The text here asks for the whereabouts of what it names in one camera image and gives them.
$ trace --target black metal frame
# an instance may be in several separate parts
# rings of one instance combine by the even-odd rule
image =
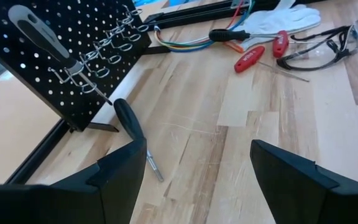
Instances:
[[[260,0],[256,2],[252,11],[272,10],[280,0]],[[325,0],[296,0],[296,4],[308,4]],[[231,8],[232,1],[227,0],[198,6],[189,9],[182,9],[175,12],[157,13],[150,15],[144,21],[149,25],[149,31],[153,31],[154,25],[158,25],[160,29],[194,24],[197,22],[205,22],[216,19],[231,17],[236,9]],[[243,14],[248,8],[244,7],[239,14]],[[149,47],[144,55],[169,53],[170,50],[164,46]],[[102,129],[106,131],[118,131],[114,126],[109,124],[90,124],[89,128]],[[56,144],[61,140],[64,134],[70,130],[63,120],[60,120],[55,127],[47,134],[42,142],[34,149],[27,159],[19,166],[19,168],[6,181],[6,184],[24,184],[30,176],[41,165],[42,161],[49,155]]]

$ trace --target red screwdriver handle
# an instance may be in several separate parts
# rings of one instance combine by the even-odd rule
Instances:
[[[261,58],[261,56],[264,54],[264,52],[265,52],[264,46],[258,46],[256,48],[248,51],[234,65],[234,70],[237,73],[247,70],[249,67],[256,64],[256,62]]]
[[[288,33],[285,30],[278,32],[278,37],[274,38],[273,41],[273,56],[280,58],[284,55],[288,48],[290,41],[288,40]]]

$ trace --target screwdriver handle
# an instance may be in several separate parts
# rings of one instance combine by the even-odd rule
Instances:
[[[227,29],[214,29],[209,32],[209,38],[215,42],[227,42],[230,40],[244,41],[250,37],[249,33],[242,31],[231,31]]]
[[[56,58],[69,72],[75,73],[81,69],[81,63],[64,48],[54,31],[28,7],[14,5],[9,9],[8,17],[25,36]]]
[[[144,138],[142,128],[136,118],[134,111],[124,99],[117,99],[114,102],[114,109],[116,110],[119,122],[128,135],[133,139]]]

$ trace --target wire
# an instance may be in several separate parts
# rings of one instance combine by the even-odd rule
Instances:
[[[254,3],[251,0],[247,12],[244,13],[241,16],[241,18],[232,27],[230,27],[231,24],[234,22],[236,16],[239,13],[241,5],[242,5],[242,2],[237,7],[237,9],[236,9],[229,25],[227,25],[226,29],[233,30],[237,26],[239,26],[242,22],[244,22],[248,18],[249,14],[254,6]],[[209,39],[209,37],[202,37],[200,39],[192,40],[189,42],[168,42],[168,41],[164,41],[161,38],[160,33],[161,33],[161,30],[158,27],[155,27],[154,37],[157,40],[157,42],[163,46],[168,47],[172,52],[194,52],[197,50],[205,49],[214,43],[212,40]],[[238,51],[238,45],[236,45],[235,43],[226,44],[226,45],[228,45],[228,46],[232,47],[234,50]]]

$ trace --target pegboard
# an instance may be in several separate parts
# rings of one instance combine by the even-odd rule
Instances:
[[[59,114],[73,128],[84,130],[105,101],[95,91],[81,92],[72,82],[61,83],[57,76],[48,71],[56,70],[61,77],[67,77],[59,61],[48,52],[36,46],[8,18],[8,10],[20,4],[28,7],[43,20],[58,36],[60,43],[69,53],[81,61],[80,54],[94,50],[93,42],[106,38],[104,30],[116,27],[116,19],[123,20],[127,9],[135,10],[131,0],[0,0],[0,63],[24,83],[33,93]],[[133,27],[143,23],[139,16],[132,16]],[[110,69],[108,76],[97,78],[84,69],[84,74],[97,84],[108,97],[142,55],[151,41],[146,32],[139,32],[126,26],[124,36],[140,34],[136,42],[129,42],[121,34],[113,39],[115,46],[131,43],[127,52],[104,47],[104,57],[119,54],[121,61],[111,65],[107,60],[97,58],[88,65],[92,70]]]

